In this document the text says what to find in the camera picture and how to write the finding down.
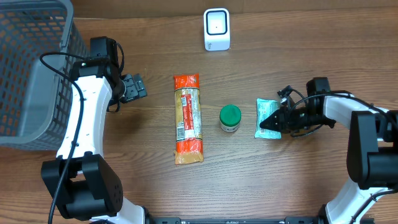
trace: teal package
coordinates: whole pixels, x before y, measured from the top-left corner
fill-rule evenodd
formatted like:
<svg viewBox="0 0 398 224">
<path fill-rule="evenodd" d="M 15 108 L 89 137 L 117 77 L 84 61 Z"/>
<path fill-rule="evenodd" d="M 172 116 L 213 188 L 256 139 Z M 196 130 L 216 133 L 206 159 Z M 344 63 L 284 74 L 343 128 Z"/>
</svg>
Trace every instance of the teal package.
<svg viewBox="0 0 398 224">
<path fill-rule="evenodd" d="M 282 135 L 278 131 L 270 131 L 260 128 L 260 123 L 267 119 L 273 112 L 279 109 L 279 102 L 276 100 L 257 99 L 257 128 L 255 138 L 281 139 Z"/>
</svg>

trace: plastic container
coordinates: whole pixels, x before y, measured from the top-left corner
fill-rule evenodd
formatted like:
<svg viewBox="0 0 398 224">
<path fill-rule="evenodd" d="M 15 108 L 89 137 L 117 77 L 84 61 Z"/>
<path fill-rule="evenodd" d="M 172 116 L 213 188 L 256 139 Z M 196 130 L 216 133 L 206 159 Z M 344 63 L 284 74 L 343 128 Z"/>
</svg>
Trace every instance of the plastic container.
<svg viewBox="0 0 398 224">
<path fill-rule="evenodd" d="M 235 132 L 241 124 L 242 113 L 235 105 L 226 105 L 220 111 L 220 125 L 226 132 Z"/>
<path fill-rule="evenodd" d="M 0 2 L 0 146 L 57 150 L 64 138 L 72 86 L 45 68 L 45 52 L 88 56 L 70 1 Z M 75 58 L 45 57 L 68 75 Z"/>
</svg>

